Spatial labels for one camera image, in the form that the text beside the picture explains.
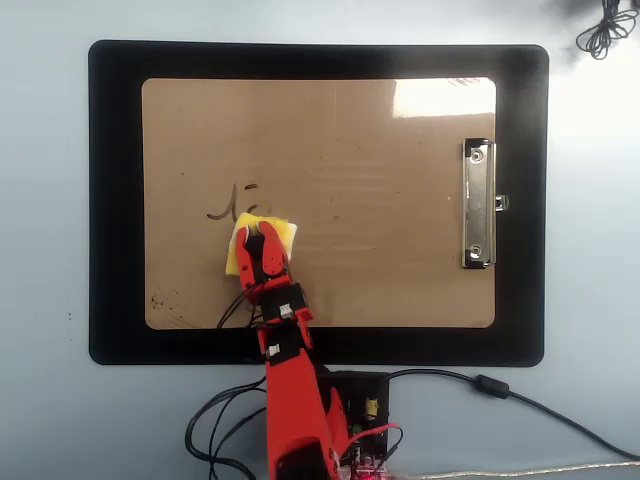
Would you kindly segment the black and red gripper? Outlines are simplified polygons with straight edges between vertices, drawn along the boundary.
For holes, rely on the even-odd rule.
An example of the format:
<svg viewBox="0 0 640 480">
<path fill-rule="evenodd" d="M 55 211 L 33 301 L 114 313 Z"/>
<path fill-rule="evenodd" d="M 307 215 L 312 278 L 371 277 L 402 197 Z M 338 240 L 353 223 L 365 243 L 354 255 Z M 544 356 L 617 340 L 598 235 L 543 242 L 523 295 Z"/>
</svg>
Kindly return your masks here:
<svg viewBox="0 0 640 480">
<path fill-rule="evenodd" d="M 262 323 L 293 320 L 308 308 L 303 288 L 284 273 L 288 257 L 276 228 L 267 221 L 257 224 L 262 237 L 262 270 L 269 276 L 256 283 L 254 266 L 259 259 L 258 235 L 249 226 L 236 234 L 236 264 L 244 291 L 251 288 L 251 303 L 259 308 Z"/>
</svg>

